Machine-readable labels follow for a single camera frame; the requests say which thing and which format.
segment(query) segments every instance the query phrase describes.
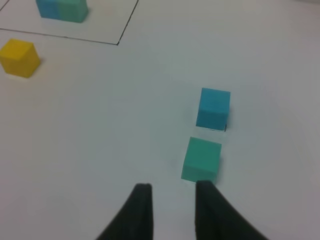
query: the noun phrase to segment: yellow cube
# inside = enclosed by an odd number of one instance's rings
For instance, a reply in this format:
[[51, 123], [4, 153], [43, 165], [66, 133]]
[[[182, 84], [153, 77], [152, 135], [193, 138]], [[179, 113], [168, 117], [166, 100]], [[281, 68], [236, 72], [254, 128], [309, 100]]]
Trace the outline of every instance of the yellow cube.
[[33, 43], [10, 39], [0, 50], [0, 62], [7, 74], [29, 78], [41, 61]]

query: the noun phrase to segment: blue cube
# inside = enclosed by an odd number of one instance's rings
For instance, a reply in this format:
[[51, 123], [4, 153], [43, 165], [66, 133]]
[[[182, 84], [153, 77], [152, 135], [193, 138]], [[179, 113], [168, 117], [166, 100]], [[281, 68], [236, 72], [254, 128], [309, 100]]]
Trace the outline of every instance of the blue cube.
[[56, 0], [36, 0], [35, 2], [42, 18], [60, 19]]
[[230, 111], [229, 91], [202, 88], [196, 126], [225, 130]]

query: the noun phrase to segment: cube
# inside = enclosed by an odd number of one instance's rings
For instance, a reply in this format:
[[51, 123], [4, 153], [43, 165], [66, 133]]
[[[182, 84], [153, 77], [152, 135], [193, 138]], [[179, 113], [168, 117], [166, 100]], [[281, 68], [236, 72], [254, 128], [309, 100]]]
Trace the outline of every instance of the cube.
[[215, 182], [220, 163], [221, 144], [191, 137], [185, 154], [181, 178], [191, 182]]
[[29, 78], [41, 61], [33, 43], [10, 39], [0, 50], [0, 62], [7, 74]]
[[40, 16], [82, 23], [88, 15], [87, 0], [36, 0]]
[[202, 88], [196, 126], [223, 131], [230, 111], [229, 91]]
[[89, 10], [86, 0], [56, 0], [60, 14], [60, 20], [82, 23]]
[[40, 16], [47, 19], [60, 19], [57, 0], [36, 0]]

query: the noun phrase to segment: green cube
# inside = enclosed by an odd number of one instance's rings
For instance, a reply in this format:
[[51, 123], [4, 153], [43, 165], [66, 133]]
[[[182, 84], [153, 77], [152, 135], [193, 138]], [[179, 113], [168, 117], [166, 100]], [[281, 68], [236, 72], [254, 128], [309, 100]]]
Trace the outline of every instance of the green cube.
[[87, 0], [56, 0], [60, 20], [82, 23], [89, 10]]
[[220, 162], [221, 144], [191, 137], [185, 154], [181, 178], [192, 182], [215, 181]]

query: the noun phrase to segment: toy block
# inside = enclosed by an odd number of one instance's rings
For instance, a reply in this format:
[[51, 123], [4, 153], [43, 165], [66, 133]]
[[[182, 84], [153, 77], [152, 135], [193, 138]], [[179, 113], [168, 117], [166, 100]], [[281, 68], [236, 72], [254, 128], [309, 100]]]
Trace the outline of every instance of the toy block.
[[225, 130], [230, 111], [229, 91], [202, 88], [196, 126]]
[[60, 19], [68, 22], [82, 23], [89, 10], [86, 0], [56, 0]]
[[87, 0], [36, 0], [42, 18], [82, 23], [89, 10]]
[[0, 50], [0, 62], [7, 74], [29, 78], [41, 61], [31, 42], [10, 39]]
[[36, 0], [35, 2], [42, 18], [60, 19], [57, 0]]
[[191, 137], [185, 154], [181, 178], [196, 182], [215, 181], [220, 163], [221, 144]]

